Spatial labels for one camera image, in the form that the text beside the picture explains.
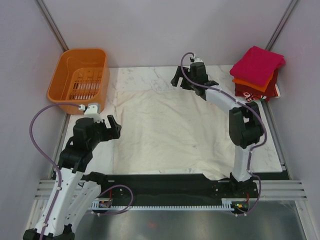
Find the cream white t shirt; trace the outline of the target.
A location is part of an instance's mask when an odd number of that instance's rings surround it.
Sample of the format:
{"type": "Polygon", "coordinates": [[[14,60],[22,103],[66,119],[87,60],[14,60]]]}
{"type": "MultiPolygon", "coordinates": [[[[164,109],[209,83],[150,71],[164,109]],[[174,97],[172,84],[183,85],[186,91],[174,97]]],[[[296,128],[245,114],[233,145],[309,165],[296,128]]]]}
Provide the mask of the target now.
{"type": "Polygon", "coordinates": [[[235,146],[228,115],[187,90],[120,91],[114,146],[115,174],[203,173],[228,177],[235,146]]]}

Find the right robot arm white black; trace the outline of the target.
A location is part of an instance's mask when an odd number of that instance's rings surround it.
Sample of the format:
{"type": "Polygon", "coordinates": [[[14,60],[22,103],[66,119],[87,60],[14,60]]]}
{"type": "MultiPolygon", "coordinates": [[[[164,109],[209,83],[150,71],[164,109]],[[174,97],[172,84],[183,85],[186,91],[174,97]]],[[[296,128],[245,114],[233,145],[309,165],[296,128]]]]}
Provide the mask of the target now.
{"type": "Polygon", "coordinates": [[[235,145],[234,165],[230,173],[227,190],[234,197],[254,190],[250,171],[252,150],[266,136],[260,110],[255,102],[243,103],[226,93],[214,80],[209,80],[203,62],[192,62],[189,67],[178,66],[170,81],[174,87],[194,91],[203,100],[215,104],[228,115],[228,132],[235,145]]]}

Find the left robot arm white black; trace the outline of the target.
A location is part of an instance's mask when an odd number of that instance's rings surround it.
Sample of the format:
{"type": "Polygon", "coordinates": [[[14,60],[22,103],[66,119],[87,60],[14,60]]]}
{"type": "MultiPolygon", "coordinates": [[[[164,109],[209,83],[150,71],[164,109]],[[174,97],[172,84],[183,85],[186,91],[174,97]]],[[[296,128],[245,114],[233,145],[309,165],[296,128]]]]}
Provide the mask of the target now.
{"type": "Polygon", "coordinates": [[[60,153],[54,187],[48,203],[34,228],[24,232],[25,240],[73,240],[78,225],[91,203],[110,191],[104,174],[94,173],[84,182],[80,193],[74,192],[82,179],[87,165],[93,158],[93,150],[101,142],[120,138],[121,126],[112,115],[105,120],[83,117],[75,122],[73,135],[60,153]]]}

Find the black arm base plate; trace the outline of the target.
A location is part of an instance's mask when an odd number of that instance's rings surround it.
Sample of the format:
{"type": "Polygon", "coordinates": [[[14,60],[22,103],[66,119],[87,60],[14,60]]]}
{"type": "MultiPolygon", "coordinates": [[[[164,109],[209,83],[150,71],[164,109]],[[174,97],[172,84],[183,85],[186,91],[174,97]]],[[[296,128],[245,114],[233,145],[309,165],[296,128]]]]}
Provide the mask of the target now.
{"type": "Polygon", "coordinates": [[[187,206],[218,205],[223,199],[253,200],[258,196],[254,190],[236,197],[227,187],[229,179],[210,180],[203,174],[150,174],[108,175],[103,181],[104,194],[111,197],[116,206],[187,206]]]}

